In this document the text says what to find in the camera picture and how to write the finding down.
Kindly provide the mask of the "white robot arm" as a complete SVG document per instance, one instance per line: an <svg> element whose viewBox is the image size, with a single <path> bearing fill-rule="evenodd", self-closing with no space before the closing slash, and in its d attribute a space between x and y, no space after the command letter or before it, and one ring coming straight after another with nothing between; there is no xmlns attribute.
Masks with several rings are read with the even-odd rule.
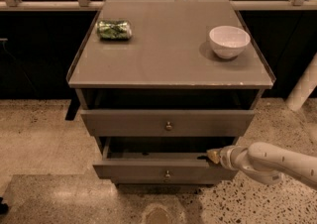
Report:
<svg viewBox="0 0 317 224"><path fill-rule="evenodd" d="M308 132L315 127L300 110L265 98L244 139L209 150L207 163L218 179L242 172L256 182L277 184L288 175L316 190L317 140Z"/></svg>

